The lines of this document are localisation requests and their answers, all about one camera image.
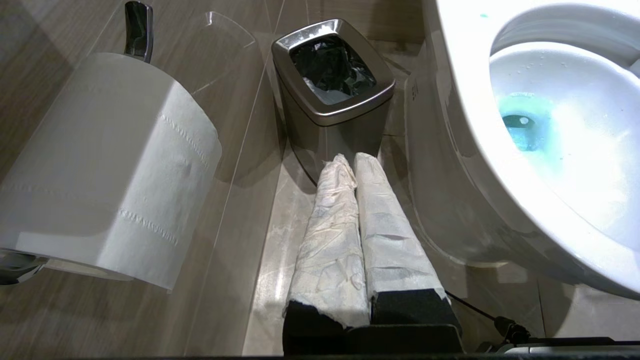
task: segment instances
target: trash can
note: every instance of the trash can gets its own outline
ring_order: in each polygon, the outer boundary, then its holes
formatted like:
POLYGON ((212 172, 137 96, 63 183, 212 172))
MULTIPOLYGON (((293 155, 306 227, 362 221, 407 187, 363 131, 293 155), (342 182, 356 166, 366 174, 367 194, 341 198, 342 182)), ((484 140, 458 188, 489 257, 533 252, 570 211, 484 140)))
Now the trash can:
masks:
POLYGON ((371 44, 342 19, 322 21, 273 43, 293 151, 317 182, 324 161, 378 155, 396 81, 371 44))

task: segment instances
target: toilet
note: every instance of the toilet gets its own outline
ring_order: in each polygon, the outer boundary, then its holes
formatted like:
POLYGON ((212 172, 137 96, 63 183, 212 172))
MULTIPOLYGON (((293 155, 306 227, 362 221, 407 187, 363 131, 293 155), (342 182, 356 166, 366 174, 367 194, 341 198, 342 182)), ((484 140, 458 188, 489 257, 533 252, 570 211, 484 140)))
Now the toilet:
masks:
POLYGON ((406 151, 429 244, 640 299, 640 1, 422 5, 406 151))

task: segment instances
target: toilet seat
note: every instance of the toilet seat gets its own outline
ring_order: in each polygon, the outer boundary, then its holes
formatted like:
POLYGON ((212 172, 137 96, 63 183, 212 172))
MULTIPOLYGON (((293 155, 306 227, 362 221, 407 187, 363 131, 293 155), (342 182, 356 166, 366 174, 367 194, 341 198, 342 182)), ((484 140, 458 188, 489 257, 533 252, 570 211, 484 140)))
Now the toilet seat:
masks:
MULTIPOLYGON (((449 122, 450 136, 453 133, 452 141, 468 178, 509 227, 508 231, 513 232, 512 236, 495 240, 497 247, 509 251, 510 260, 525 267, 534 266, 526 264, 535 251, 535 256, 563 269, 567 277, 640 299, 640 252, 609 238, 574 212, 534 172, 500 121, 488 66, 495 39, 508 30, 513 19, 556 3, 558 1, 549 0, 465 1, 461 6, 457 1, 437 1, 442 34, 432 31, 427 36, 444 39, 449 63, 441 64, 438 60, 438 71, 450 67, 452 77, 448 91, 446 81, 438 83, 438 93, 440 97, 458 95, 468 127, 465 135, 473 139, 475 148, 462 149, 469 146, 457 140, 465 136, 456 137, 455 132, 463 131, 451 119, 445 121, 449 122)), ((562 4, 590 7, 640 24, 640 1, 563 1, 562 4)))

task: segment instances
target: wall tile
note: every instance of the wall tile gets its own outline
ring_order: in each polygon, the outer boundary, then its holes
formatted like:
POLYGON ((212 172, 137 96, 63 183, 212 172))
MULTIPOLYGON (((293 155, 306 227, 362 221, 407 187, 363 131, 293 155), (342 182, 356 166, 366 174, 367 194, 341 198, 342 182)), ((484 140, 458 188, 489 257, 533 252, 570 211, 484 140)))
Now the wall tile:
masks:
MULTIPOLYGON (((295 31, 300 28, 304 28, 308 25, 307 22, 307 3, 306 0, 286 0, 282 6, 279 21, 275 29, 274 40, 295 31)), ((280 90, 278 89, 278 77, 276 70, 273 66, 273 61, 269 59, 267 61, 267 75, 269 76, 269 82, 271 83, 271 90, 275 98, 275 103, 280 117, 280 127, 282 132, 280 133, 281 143, 285 142, 285 125, 284 125, 284 111, 282 109, 282 100, 280 98, 280 90)))
POLYGON ((284 4, 284 0, 264 0, 264 4, 267 6, 267 14, 269 15, 269 25, 271 26, 271 32, 275 33, 276 26, 278 25, 278 18, 280 17, 280 10, 284 4))
POLYGON ((0 3, 0 180, 120 4, 121 0, 0 3))
POLYGON ((186 355, 242 353, 278 182, 280 149, 273 93, 264 73, 186 355))
POLYGON ((371 40, 424 40, 420 0, 307 0, 309 21, 340 17, 371 40))

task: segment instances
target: blue toilet water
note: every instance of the blue toilet water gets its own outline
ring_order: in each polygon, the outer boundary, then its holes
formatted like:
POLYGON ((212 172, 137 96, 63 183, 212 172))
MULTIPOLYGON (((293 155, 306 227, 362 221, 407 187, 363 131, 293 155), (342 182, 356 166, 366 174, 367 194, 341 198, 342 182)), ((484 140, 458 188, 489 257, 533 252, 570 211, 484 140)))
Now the blue toilet water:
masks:
POLYGON ((563 157, 552 118, 553 103, 530 93, 513 93, 498 100, 502 121, 511 139, 542 177, 553 176, 563 157))

